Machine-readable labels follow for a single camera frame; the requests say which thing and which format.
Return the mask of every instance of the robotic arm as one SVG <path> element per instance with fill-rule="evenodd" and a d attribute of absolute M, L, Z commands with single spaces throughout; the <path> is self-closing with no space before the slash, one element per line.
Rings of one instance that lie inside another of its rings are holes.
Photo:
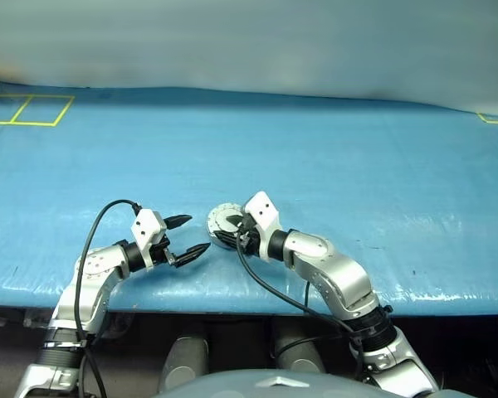
<path fill-rule="evenodd" d="M 318 289 L 333 316 L 353 330 L 350 350 L 364 364 L 364 382 L 410 398 L 438 390 L 403 332 L 393 326 L 391 308 L 380 306 L 365 269 L 336 251 L 328 239 L 283 231 L 267 194 L 258 192 L 244 207 L 220 205 L 208 221 L 209 233 L 220 245 L 236 248 L 240 234 L 245 254 L 284 261 Z"/>
<path fill-rule="evenodd" d="M 85 258 L 82 273 L 79 314 L 86 339 L 76 329 L 74 303 L 81 258 L 76 261 L 72 281 L 63 291 L 47 327 L 45 342 L 35 363 L 25 371 L 16 398 L 28 396 L 77 396 L 80 364 L 86 349 L 102 332 L 110 292 L 131 272 L 169 263 L 180 267 L 199 257 L 210 244 L 189 248 L 182 255 L 169 249 L 166 230 L 181 226 L 191 216 L 173 216 L 163 220 L 160 214 L 137 205 L 131 230 L 136 242 L 121 240 L 114 245 L 94 249 Z"/>

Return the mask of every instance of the white wall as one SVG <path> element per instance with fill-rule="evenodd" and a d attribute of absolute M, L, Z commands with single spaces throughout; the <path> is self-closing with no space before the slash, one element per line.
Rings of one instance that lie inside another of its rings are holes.
<path fill-rule="evenodd" d="M 0 79 L 498 114 L 498 0 L 0 0 Z"/>

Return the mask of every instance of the white bracket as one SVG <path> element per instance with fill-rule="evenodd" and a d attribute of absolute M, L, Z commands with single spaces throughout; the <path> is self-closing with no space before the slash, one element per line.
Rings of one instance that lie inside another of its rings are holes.
<path fill-rule="evenodd" d="M 257 192 L 254 197 L 249 199 L 244 206 L 244 211 L 250 214 L 256 222 L 256 230 L 260 235 L 258 254 L 262 260 L 269 261 L 267 248 L 271 235 L 276 230 L 282 230 L 279 222 L 279 211 L 264 191 Z"/>
<path fill-rule="evenodd" d="M 142 209 L 134 219 L 131 231 L 146 264 L 146 269 L 152 269 L 153 260 L 149 254 L 149 249 L 163 239 L 166 223 L 157 211 Z"/>

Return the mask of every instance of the black wire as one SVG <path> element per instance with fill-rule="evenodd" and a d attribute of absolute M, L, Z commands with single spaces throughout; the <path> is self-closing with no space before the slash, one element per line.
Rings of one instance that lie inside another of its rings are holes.
<path fill-rule="evenodd" d="M 76 281 L 76 297 L 74 300 L 74 320 L 76 321 L 76 331 L 78 338 L 83 342 L 86 342 L 86 334 L 85 331 L 83 330 L 83 325 L 81 325 L 81 317 L 80 317 L 80 295 L 81 295 L 81 281 L 83 280 L 83 269 L 85 268 L 85 260 L 87 253 L 90 248 L 90 243 L 92 243 L 92 239 L 94 238 L 94 234 L 96 232 L 96 229 L 98 228 L 98 225 L 100 224 L 101 217 L 104 216 L 104 214 L 112 207 L 115 205 L 118 205 L 120 203 L 127 203 L 133 207 L 133 210 L 136 212 L 136 209 L 139 208 L 139 205 L 135 203 L 134 201 L 129 201 L 127 199 L 119 199 L 117 201 L 112 201 L 111 203 L 107 204 L 103 209 L 101 209 L 100 213 L 98 216 L 95 218 L 94 223 L 92 224 L 92 227 L 90 228 L 89 235 L 86 238 L 85 241 L 85 246 L 83 246 L 83 252 L 81 253 L 81 259 L 80 259 L 80 264 L 77 270 L 77 281 Z M 101 375 L 100 375 L 100 370 L 98 369 L 98 366 L 95 362 L 94 356 L 90 352 L 90 349 L 88 347 L 85 347 L 84 350 L 85 357 L 87 361 L 90 364 L 90 368 L 92 369 L 92 373 L 94 373 L 94 377 L 96 379 L 96 384 L 98 385 L 98 388 L 100 389 L 100 394 L 101 398 L 107 398 L 107 392 L 105 391 L 105 386 L 103 384 L 103 381 L 101 380 Z M 80 374 L 80 378 L 82 378 L 85 375 L 85 372 L 83 371 L 83 375 Z M 80 380 L 78 384 L 81 384 L 81 387 L 83 387 L 83 380 Z"/>
<path fill-rule="evenodd" d="M 273 356 L 273 359 L 278 359 L 284 352 L 288 351 L 289 349 L 296 347 L 300 344 L 304 344 L 306 342 L 318 342 L 321 340 L 334 340 L 336 338 L 342 338 L 340 334 L 327 334 L 324 336 L 314 336 L 314 337 L 305 337 L 301 338 L 299 340 L 295 340 L 294 342 L 291 342 L 289 344 L 286 344 L 283 348 L 280 350 L 277 350 L 275 352 L 275 355 Z"/>
<path fill-rule="evenodd" d="M 308 293 L 310 292 L 310 282 L 306 282 L 305 287 L 305 307 L 308 307 Z"/>
<path fill-rule="evenodd" d="M 327 323 L 332 323 L 334 326 L 338 327 L 338 328 L 343 328 L 346 332 L 348 333 L 352 333 L 354 332 L 352 330 L 352 328 L 347 325 L 345 322 L 343 322 L 342 320 L 340 319 L 337 319 L 337 318 L 332 318 L 332 317 L 328 317 L 322 313 L 318 313 L 317 311 L 315 311 L 314 309 L 310 308 L 310 307 L 306 307 L 305 305 L 295 301 L 294 299 L 286 296 L 285 294 L 283 294 L 282 292 L 278 291 L 277 289 L 275 289 L 274 287 L 272 287 L 271 285 L 269 285 L 267 282 L 265 282 L 263 279 L 261 279 L 256 273 L 255 271 L 253 271 L 251 269 L 251 266 L 247 263 L 247 260 L 245 259 L 243 253 L 242 253 L 242 247 L 240 246 L 240 233 L 238 232 L 236 234 L 236 252 L 238 254 L 238 258 L 240 259 L 240 262 L 242 262 L 242 265 L 243 265 L 243 268 L 246 269 L 247 273 L 262 287 L 264 288 L 265 290 L 267 290 L 268 292 L 270 292 L 271 294 L 274 294 L 276 297 L 278 297 L 279 299 L 282 299 L 284 301 L 286 301 L 288 304 L 290 305 L 293 305 L 294 307 L 300 309 L 301 311 L 304 311 L 306 313 L 309 313 L 311 316 L 313 316 L 314 318 L 318 318 L 322 321 L 325 321 Z"/>
<path fill-rule="evenodd" d="M 309 313 L 311 316 L 313 316 L 315 318 L 321 319 L 321 320 L 323 320 L 323 321 L 325 321 L 327 323 L 332 323 L 334 326 L 337 326 L 339 328 L 343 328 L 347 333 L 350 333 L 350 334 L 354 333 L 354 330 L 349 325 L 347 325 L 345 322 L 343 322 L 341 319 L 327 317 L 327 316 L 323 315 L 322 313 L 318 313 L 317 311 L 315 311 L 314 309 L 308 307 L 307 305 L 303 305 L 301 303 L 298 303 L 294 299 L 286 296 L 282 292 L 280 292 L 277 289 L 273 288 L 271 285 L 269 285 L 263 279 L 261 279 L 255 273 L 255 271 L 252 270 L 251 266 L 249 265 L 249 263 L 247 263 L 247 260 L 246 260 L 246 258 L 244 257 L 244 255 L 242 253 L 242 247 L 240 246 L 240 235 L 241 235 L 241 233 L 240 233 L 240 231 L 238 231 L 238 233 L 236 233 L 236 252 L 238 254 L 238 258 L 240 259 L 240 262 L 242 263 L 243 268 L 245 268 L 245 270 L 247 271 L 247 273 L 262 288 L 264 288 L 265 290 L 267 290 L 271 294 L 274 294 L 279 299 L 282 299 L 282 300 L 286 301 L 288 304 L 291 304 L 294 307 L 296 307 L 296 308 L 298 308 L 298 309 L 300 309 L 300 310 L 302 310 L 302 311 L 304 311 L 306 313 Z M 306 288 L 305 288 L 305 293 L 307 293 L 307 291 L 308 291 L 309 288 L 310 288 L 310 286 L 307 284 Z M 364 359 L 363 359 L 364 346 L 363 346 L 363 344 L 362 344 L 361 341 L 359 341 L 358 344 L 359 345 L 358 345 L 358 356 L 356 357 L 356 371 L 354 372 L 354 378 L 356 380 L 360 379 L 360 377 L 362 376 L 362 370 L 364 369 Z"/>
<path fill-rule="evenodd" d="M 85 398 L 85 386 L 83 383 L 83 380 L 85 380 L 85 360 L 86 360 L 86 355 L 84 355 L 81 358 L 80 374 L 78 375 L 77 378 L 77 390 L 79 398 Z"/>
<path fill-rule="evenodd" d="M 362 372 L 364 370 L 364 345 L 359 342 L 358 356 L 356 357 L 356 370 L 354 371 L 354 379 L 361 381 Z"/>

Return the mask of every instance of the blue table surface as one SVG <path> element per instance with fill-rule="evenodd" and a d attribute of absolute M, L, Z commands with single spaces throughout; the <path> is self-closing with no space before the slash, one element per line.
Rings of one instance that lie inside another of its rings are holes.
<path fill-rule="evenodd" d="M 181 252 L 208 241 L 217 204 L 265 190 L 285 228 L 330 238 L 397 315 L 498 314 L 498 125 L 475 114 L 210 90 L 2 90 L 76 97 L 54 128 L 0 126 L 2 306 L 55 306 L 108 201 L 191 214 L 168 233 Z M 44 102 L 26 117 L 56 112 Z M 110 211 L 94 246 L 131 239 L 133 219 L 127 206 Z M 251 264 L 302 300 L 304 281 L 283 264 Z M 325 310 L 315 291 L 310 303 Z M 181 269 L 132 275 L 110 308 L 296 312 L 216 246 Z"/>

